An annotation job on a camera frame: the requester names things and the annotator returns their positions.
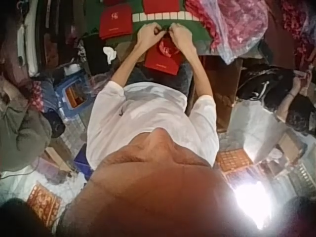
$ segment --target green jacket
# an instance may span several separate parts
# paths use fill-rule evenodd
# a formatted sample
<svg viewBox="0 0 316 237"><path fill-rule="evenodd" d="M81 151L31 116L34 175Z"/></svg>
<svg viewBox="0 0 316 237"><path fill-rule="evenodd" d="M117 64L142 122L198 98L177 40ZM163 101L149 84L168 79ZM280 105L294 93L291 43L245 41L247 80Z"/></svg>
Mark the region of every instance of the green jacket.
<svg viewBox="0 0 316 237"><path fill-rule="evenodd" d="M49 145L51 127L43 115L18 100L0 111L0 171L31 164Z"/></svg>

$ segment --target white tile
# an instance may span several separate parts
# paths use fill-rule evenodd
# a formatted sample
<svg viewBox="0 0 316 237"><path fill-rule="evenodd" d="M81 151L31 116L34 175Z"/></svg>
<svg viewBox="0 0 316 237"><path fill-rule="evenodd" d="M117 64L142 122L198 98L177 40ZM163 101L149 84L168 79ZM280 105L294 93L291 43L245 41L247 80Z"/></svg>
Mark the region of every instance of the white tile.
<svg viewBox="0 0 316 237"><path fill-rule="evenodd" d="M170 13L170 19L178 19L178 13L177 12L171 12Z"/></svg>
<svg viewBox="0 0 316 237"><path fill-rule="evenodd" d="M155 19L155 14L147 14L147 20L148 21L152 21L152 20L154 20Z"/></svg>
<svg viewBox="0 0 316 237"><path fill-rule="evenodd" d="M185 13L186 20L192 21L192 14L188 11Z"/></svg>
<svg viewBox="0 0 316 237"><path fill-rule="evenodd" d="M164 12L162 14L162 18L163 18L163 20L169 20L170 19L170 13L169 12Z"/></svg>
<svg viewBox="0 0 316 237"><path fill-rule="evenodd" d="M185 20L184 11L179 11L178 12L178 20Z"/></svg>
<svg viewBox="0 0 316 237"><path fill-rule="evenodd" d="M194 21L199 21L199 18L196 17L196 16L192 16L192 20L194 20Z"/></svg>
<svg viewBox="0 0 316 237"><path fill-rule="evenodd" d="M133 14L133 22L139 22L139 14Z"/></svg>
<svg viewBox="0 0 316 237"><path fill-rule="evenodd" d="M155 20L162 20L162 13L155 13Z"/></svg>
<svg viewBox="0 0 316 237"><path fill-rule="evenodd" d="M145 13L139 13L139 19L140 21L147 21L147 16Z"/></svg>

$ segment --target patterned rug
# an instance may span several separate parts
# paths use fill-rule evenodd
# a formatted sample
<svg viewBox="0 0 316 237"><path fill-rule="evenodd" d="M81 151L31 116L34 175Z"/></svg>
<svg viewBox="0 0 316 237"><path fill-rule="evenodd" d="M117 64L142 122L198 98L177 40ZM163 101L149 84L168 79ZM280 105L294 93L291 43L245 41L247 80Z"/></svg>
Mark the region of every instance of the patterned rug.
<svg viewBox="0 0 316 237"><path fill-rule="evenodd" d="M34 210L44 224L51 229L57 219L61 198L37 183L31 191L27 204Z"/></svg>

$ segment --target logo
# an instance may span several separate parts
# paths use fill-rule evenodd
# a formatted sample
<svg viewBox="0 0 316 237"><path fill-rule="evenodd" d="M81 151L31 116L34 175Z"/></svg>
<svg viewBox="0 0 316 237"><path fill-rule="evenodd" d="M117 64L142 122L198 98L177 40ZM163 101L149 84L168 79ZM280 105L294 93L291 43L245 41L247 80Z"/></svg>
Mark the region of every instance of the logo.
<svg viewBox="0 0 316 237"><path fill-rule="evenodd" d="M112 20L118 19L119 18L119 13L118 12L112 13L111 18L112 18Z"/></svg>

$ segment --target green cloth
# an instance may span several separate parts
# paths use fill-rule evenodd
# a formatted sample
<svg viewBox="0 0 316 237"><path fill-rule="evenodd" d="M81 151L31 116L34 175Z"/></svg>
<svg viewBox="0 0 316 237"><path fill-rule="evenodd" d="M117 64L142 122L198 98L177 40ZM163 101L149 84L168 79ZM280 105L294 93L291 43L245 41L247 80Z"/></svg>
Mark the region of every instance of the green cloth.
<svg viewBox="0 0 316 237"><path fill-rule="evenodd" d="M142 0L127 0L132 7L133 13L141 13L144 12ZM179 0L180 10L185 11L184 8L184 0ZM100 16L103 11L104 4L101 3L99 0L86 0L84 5L84 12L85 12L85 21L86 21L86 30L87 33L93 34L98 33L99 31L99 24L100 24ZM114 45L117 43L127 42L127 41L135 41L137 37L138 30L144 25L151 22L156 21L161 26L170 26L171 23L176 22L184 25L187 27L193 35L193 42L198 40L203 41L210 41L212 42L212 38L209 35L206 28L203 27L201 22L198 21L190 21L190 20L153 20L153 21L142 21L142 22L135 22L133 23L133 34L129 36L122 36L107 39L106 43L108 45Z"/></svg>
<svg viewBox="0 0 316 237"><path fill-rule="evenodd" d="M17 171L31 164L49 145L51 127L43 115L10 101L0 111L0 171Z"/></svg>

